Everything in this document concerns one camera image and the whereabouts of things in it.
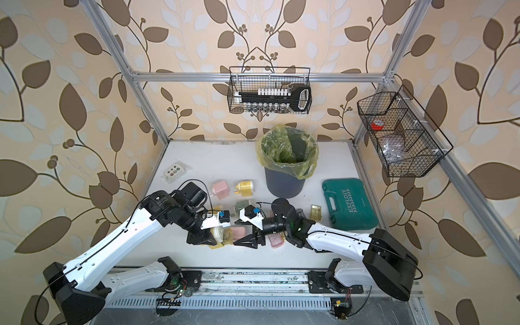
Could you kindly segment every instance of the leaf wallpaper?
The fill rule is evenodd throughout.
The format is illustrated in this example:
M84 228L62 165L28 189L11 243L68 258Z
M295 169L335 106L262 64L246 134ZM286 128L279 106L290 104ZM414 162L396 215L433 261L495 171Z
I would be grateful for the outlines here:
M396 74L517 237L519 14L518 1L434 0ZM388 178L368 137L358 149L439 325L518 323L520 283L442 168Z
M317 83L311 84L309 114L230 113L227 86L149 82L145 92L171 139L244 141L258 139L277 124L304 129L319 141L351 139L361 124L356 101L374 93L370 83ZM146 123L142 126L148 130Z
M99 0L135 71L383 72L410 0Z
M43 269L129 217L163 146L78 1L0 2L0 48L0 310L26 325ZM47 293L39 321L58 313Z
M439 325L518 323L520 282L442 168L388 178L366 143L357 148L390 231L419 259L419 283Z
M445 2L428 11L396 79L441 126L454 156L520 238L518 57L518 1Z

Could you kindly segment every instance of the yellow container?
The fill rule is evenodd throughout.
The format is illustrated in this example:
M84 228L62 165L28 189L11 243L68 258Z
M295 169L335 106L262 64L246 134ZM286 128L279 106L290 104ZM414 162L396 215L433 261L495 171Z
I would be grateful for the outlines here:
M245 180L241 181L236 185L237 191L235 194L241 194L243 197L251 197L253 196L253 181Z

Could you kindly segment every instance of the green tool case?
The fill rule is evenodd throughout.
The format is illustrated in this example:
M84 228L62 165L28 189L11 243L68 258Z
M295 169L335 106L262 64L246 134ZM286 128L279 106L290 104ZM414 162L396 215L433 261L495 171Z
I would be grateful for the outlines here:
M334 228L345 231L367 230L379 224L360 179L328 179L321 187Z

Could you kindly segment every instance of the gray trash can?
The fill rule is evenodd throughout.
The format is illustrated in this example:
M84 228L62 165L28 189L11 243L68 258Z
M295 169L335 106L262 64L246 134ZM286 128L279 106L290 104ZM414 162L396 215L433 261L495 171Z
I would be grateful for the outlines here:
M256 152L269 192L284 199L302 191L318 160L318 144L309 133L281 124L258 141Z

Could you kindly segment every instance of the black wire basket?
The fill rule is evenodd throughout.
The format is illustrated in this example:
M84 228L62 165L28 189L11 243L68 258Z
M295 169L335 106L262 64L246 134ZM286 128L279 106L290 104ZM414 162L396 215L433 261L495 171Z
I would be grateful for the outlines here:
M309 114L310 68L229 67L228 105L234 114Z
M380 92L357 103L359 117L388 177L423 177L453 149L417 100L424 117L412 112L408 105L411 100L415 98L401 86L397 92ZM437 143L425 124L439 131L445 143Z

